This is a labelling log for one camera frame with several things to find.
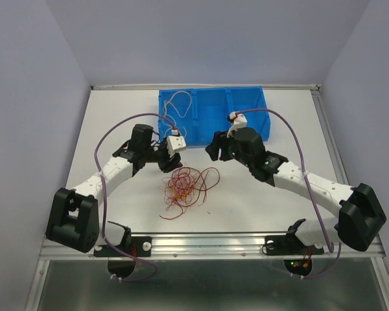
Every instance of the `white wall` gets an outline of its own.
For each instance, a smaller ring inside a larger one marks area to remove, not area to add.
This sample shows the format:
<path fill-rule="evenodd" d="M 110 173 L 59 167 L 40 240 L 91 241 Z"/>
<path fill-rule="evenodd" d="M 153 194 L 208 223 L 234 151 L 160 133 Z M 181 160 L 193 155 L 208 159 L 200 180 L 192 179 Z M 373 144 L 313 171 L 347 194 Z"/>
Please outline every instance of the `white wall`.
<path fill-rule="evenodd" d="M 389 267 L 389 0 L 372 0 L 322 88 L 350 182 L 370 184 L 388 222 L 381 231 Z"/>
<path fill-rule="evenodd" d="M 368 0 L 47 0 L 91 85 L 320 83 Z"/>
<path fill-rule="evenodd" d="M 0 1 L 0 310 L 24 310 L 88 96 L 45 1 Z"/>

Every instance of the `blue bin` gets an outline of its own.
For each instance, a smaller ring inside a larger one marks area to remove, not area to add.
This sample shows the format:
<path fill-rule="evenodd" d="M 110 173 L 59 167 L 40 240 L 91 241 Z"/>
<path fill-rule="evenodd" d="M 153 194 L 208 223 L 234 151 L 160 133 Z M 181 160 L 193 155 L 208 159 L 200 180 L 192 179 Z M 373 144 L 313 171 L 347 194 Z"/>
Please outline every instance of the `blue bin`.
<path fill-rule="evenodd" d="M 261 87 L 161 90 L 159 92 L 159 114 L 165 115 L 165 104 L 171 98 L 171 103 L 175 108 L 168 103 L 167 115 L 172 121 L 176 121 L 177 127 L 185 135 L 188 146 L 205 146 L 212 141 L 216 131 L 229 130 L 230 123 L 226 117 L 232 111 L 266 108 Z M 267 141 L 270 135 L 268 112 L 247 113 L 246 118 L 248 126 L 254 128 L 261 134 L 263 140 Z M 159 118 L 158 127 L 160 137 L 167 135 L 171 128 L 161 118 Z"/>

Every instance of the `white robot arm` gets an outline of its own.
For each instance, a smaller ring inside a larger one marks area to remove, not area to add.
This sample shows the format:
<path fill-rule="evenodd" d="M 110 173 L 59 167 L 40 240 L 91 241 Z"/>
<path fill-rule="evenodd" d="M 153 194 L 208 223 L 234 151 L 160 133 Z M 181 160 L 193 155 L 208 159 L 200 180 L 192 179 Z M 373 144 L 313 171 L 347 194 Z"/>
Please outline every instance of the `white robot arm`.
<path fill-rule="evenodd" d="M 323 220 L 330 242 L 343 242 L 357 251 L 367 250 L 386 221 L 371 187 L 360 184 L 355 188 L 303 173 L 286 157 L 266 150 L 262 137 L 253 128 L 246 127 L 246 117 L 242 113 L 231 113 L 228 119 L 232 127 L 227 132 L 216 132 L 212 143 L 206 147 L 212 161 L 235 159 L 248 167 L 259 181 L 312 199 L 334 216 Z M 317 220 L 298 220 L 286 235 L 268 238 L 274 243 L 267 248 L 267 255 L 296 255 L 308 246 L 325 244 Z"/>
<path fill-rule="evenodd" d="M 153 127 L 134 126 L 131 139 L 113 153 L 102 170 L 72 189 L 59 189 L 53 199 L 46 237 L 87 253 L 95 245 L 105 245 L 99 230 L 99 206 L 103 202 L 102 180 L 109 196 L 120 184 L 133 177 L 146 163 L 157 163 L 162 172 L 181 167 L 179 152 L 186 149 L 184 138 L 175 131 L 158 146 L 152 145 Z M 127 227 L 106 224 L 111 243 L 119 245 Z"/>

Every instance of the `white connector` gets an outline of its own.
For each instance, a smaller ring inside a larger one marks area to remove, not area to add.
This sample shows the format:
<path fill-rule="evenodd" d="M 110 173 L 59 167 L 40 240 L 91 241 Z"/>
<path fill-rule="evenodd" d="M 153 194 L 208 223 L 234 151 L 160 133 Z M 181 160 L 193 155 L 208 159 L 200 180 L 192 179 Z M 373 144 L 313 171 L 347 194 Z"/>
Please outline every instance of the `white connector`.
<path fill-rule="evenodd" d="M 228 137 L 231 137 L 234 131 L 238 130 L 239 128 L 244 128 L 248 124 L 246 117 L 242 113 L 237 115 L 236 112 L 231 112 L 229 115 L 229 119 L 231 119 L 233 123 L 230 129 L 228 130 Z"/>
<path fill-rule="evenodd" d="M 182 152 L 187 149 L 186 141 L 183 136 L 167 136 L 167 150 L 172 157 L 175 153 Z"/>

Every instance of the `red wire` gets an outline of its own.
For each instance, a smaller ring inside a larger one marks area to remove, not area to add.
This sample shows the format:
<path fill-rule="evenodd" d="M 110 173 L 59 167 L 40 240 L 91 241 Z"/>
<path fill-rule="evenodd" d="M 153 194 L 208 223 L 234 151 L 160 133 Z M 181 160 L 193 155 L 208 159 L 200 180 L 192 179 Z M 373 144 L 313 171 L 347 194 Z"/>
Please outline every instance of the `red wire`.
<path fill-rule="evenodd" d="M 208 187 L 206 185 L 206 179 L 211 170 L 216 171 L 218 180 L 212 186 Z M 171 177 L 163 179 L 165 184 L 165 203 L 167 204 L 166 211 L 168 211 L 171 206 L 177 205 L 180 208 L 180 214 L 172 218 L 161 215 L 160 217 L 166 220 L 173 220 L 180 217 L 189 207 L 192 207 L 197 203 L 201 194 L 203 194 L 202 204 L 205 203 L 207 191 L 216 186 L 219 181 L 219 171 L 214 167 L 208 167 L 203 171 L 199 171 L 192 167 L 181 167 L 175 170 Z"/>
<path fill-rule="evenodd" d="M 134 257 L 137 257 L 137 247 L 135 244 L 131 247 L 131 250 L 132 250 L 132 255 Z"/>
<path fill-rule="evenodd" d="M 310 263 L 310 260 L 311 260 L 311 246 L 309 246 L 309 251 L 310 251 L 310 256 L 309 256 L 308 261 L 305 264 L 309 264 Z"/>

